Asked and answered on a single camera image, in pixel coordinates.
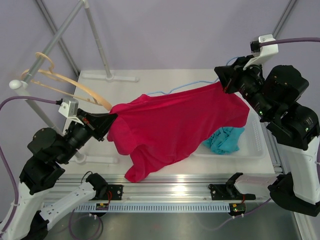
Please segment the teal t shirt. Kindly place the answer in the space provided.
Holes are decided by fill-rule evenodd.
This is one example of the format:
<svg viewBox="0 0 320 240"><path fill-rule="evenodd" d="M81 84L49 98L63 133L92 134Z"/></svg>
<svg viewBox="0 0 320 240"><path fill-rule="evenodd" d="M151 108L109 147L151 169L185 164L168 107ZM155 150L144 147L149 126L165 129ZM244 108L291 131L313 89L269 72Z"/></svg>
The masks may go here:
<svg viewBox="0 0 320 240"><path fill-rule="evenodd" d="M214 154L230 155L240 150L238 142L244 131L244 127L221 127L202 144Z"/></svg>

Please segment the blue wire hanger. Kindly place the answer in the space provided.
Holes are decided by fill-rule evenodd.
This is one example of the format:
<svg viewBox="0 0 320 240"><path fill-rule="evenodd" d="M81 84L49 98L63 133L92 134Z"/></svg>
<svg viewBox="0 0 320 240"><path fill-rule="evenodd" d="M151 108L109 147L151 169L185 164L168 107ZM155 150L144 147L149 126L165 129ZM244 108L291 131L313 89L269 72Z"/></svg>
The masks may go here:
<svg viewBox="0 0 320 240"><path fill-rule="evenodd" d="M151 96L151 95L156 95L156 94L161 94L161 95L170 95L172 94L173 92L177 91L177 90L180 90L182 88L186 88L186 87L189 87L189 86L192 86L192 85L196 85L196 84L215 84L219 81L219 77L217 77L214 81L207 81L207 80L198 80L198 81L193 81L193 82L190 82L190 83L187 83L187 84L183 84L183 85L180 85L178 87L175 87L171 90L169 90L168 92L164 92L164 91L154 91L154 92L149 92L147 93L146 95L148 96Z"/></svg>

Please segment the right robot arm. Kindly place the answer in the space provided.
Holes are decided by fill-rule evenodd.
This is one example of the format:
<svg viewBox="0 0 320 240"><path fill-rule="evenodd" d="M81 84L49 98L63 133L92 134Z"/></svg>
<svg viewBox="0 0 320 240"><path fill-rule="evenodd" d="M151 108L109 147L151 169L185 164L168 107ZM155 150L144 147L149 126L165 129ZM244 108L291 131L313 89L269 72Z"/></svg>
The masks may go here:
<svg viewBox="0 0 320 240"><path fill-rule="evenodd" d="M320 212L317 153L320 122L317 114L298 103L309 82L292 65L277 65L267 77L251 55L231 65L217 66L226 94L240 93L275 137L288 160L290 171L272 177L235 173L226 183L232 199L242 194L266 196L279 207L316 217Z"/></svg>

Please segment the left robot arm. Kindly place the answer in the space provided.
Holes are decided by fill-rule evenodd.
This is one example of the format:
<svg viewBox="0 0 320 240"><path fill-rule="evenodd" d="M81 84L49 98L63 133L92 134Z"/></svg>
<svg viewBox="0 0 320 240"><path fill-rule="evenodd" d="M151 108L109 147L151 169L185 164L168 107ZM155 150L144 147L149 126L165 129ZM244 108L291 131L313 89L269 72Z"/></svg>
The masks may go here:
<svg viewBox="0 0 320 240"><path fill-rule="evenodd" d="M80 204L110 197L106 180L98 173L92 173L67 196L48 207L41 207L46 195L65 172L61 165L68 164L91 138L103 141L117 116L116 113L88 113L79 109L79 122L71 123L64 136L51 128L42 128L35 133L27 146L32 157L19 176L11 212L0 224L2 239L43 240L57 222Z"/></svg>

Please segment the beige plastic hanger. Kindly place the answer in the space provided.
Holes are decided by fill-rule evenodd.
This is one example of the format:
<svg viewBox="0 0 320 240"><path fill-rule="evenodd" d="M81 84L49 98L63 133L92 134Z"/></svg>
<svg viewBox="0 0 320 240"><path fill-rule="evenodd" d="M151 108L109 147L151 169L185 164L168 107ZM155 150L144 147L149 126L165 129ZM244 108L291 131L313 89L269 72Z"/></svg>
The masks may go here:
<svg viewBox="0 0 320 240"><path fill-rule="evenodd" d="M40 68L39 70L36 71L37 73L40 73L43 76L45 76L45 77L47 77L47 78L49 78L49 79L51 79L51 80L53 80L55 82L66 83L66 84L69 84L69 85L73 85L74 87L80 89L81 91L86 93L88 96L90 96L90 98L84 98L84 97L81 97L81 96L78 96L78 95L74 95L74 94L62 91L62 90L60 90L58 88L54 88L52 86L43 84L40 81L36 81L36 80L34 80L34 77L31 75L31 73L29 73L30 69L26 69L25 71L22 72L22 74L20 76L21 80L24 77L31 77L30 81L32 83L36 84L36 85L41 86L41 87L48 88L48 89L53 90L55 92L64 94L64 95L69 96L69 97L76 98L78 100L85 101L85 102L93 104L93 105L101 106L104 109L106 109L107 111L110 111L112 109L112 107L113 107L112 104L109 101L107 101L104 97L102 97L100 94L98 94L97 92L93 91L92 89L90 89L89 87L85 86L82 83L79 83L79 82L77 82L77 81L75 81L75 80L73 80L71 78L68 78L68 77L66 77L64 75L61 75L59 73L54 72L55 64L46 54L44 54L42 52L36 52L35 53L35 57L36 58L40 58L40 60L47 60L50 63L50 66L48 67L48 70Z"/></svg>

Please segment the red t shirt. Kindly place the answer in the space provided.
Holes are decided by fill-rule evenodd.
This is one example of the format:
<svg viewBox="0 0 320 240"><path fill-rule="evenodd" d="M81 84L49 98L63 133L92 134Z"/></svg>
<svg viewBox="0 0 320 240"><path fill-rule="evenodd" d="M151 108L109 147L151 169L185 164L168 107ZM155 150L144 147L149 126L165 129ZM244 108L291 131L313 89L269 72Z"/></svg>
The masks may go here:
<svg viewBox="0 0 320 240"><path fill-rule="evenodd" d="M221 127L246 125L249 107L220 83L167 95L142 94L112 107L117 114L107 134L132 166L125 178L137 183L150 173L188 158Z"/></svg>

